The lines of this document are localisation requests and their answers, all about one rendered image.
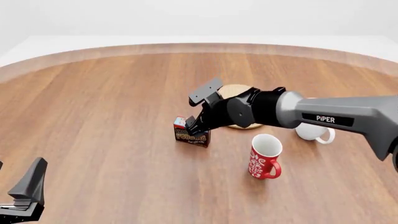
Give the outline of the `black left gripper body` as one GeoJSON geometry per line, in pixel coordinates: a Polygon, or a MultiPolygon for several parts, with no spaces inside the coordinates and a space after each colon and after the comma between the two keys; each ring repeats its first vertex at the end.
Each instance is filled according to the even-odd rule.
{"type": "Polygon", "coordinates": [[[37,222],[44,210],[44,198],[15,199],[13,204],[0,203],[0,224],[37,222]]]}

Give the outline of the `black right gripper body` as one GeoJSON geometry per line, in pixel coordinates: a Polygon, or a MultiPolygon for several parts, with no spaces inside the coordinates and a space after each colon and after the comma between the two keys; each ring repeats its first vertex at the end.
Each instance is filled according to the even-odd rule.
{"type": "Polygon", "coordinates": [[[226,104],[218,93],[212,93],[205,98],[202,104],[202,111],[198,115],[200,129],[216,129],[223,126],[229,126],[231,119],[228,115],[226,104]]]}

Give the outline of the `chocolate pudding box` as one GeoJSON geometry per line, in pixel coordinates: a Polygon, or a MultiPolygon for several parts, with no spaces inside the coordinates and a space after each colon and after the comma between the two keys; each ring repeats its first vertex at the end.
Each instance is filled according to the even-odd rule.
{"type": "Polygon", "coordinates": [[[185,127],[186,118],[177,116],[174,121],[174,134],[177,141],[197,145],[201,147],[208,147],[211,141],[211,131],[204,132],[201,136],[195,137],[189,135],[185,127]]]}

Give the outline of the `right flat plate on stalk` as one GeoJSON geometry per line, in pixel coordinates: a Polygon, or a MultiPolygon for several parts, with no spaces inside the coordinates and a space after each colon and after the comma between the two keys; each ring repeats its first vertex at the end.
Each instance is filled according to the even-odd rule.
{"type": "Polygon", "coordinates": [[[213,78],[189,94],[189,105],[195,107],[203,102],[212,105],[214,102],[222,100],[223,97],[218,92],[222,86],[220,78],[213,78]]]}

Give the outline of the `round beige plate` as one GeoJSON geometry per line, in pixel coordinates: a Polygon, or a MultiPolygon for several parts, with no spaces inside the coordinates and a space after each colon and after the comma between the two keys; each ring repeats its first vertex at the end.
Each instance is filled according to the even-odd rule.
{"type": "MultiPolygon", "coordinates": [[[[230,85],[224,85],[223,87],[221,87],[218,92],[220,93],[220,95],[223,98],[230,98],[232,96],[236,96],[239,95],[247,90],[249,90],[251,87],[248,85],[242,85],[242,84],[230,84],[230,85]]],[[[234,129],[239,129],[239,130],[249,130],[249,129],[254,129],[254,128],[260,128],[262,126],[262,124],[251,124],[250,126],[246,127],[246,128],[242,128],[240,126],[237,125],[231,125],[228,126],[229,128],[234,128],[234,129]]]]}

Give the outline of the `red mug with white pattern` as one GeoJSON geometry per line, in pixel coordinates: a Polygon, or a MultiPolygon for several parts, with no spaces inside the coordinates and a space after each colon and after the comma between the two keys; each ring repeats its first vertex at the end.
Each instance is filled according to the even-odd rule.
{"type": "Polygon", "coordinates": [[[259,180],[280,177],[282,168],[277,158],[282,153],[282,143],[270,134],[258,134],[251,141],[248,172],[259,180]]]}

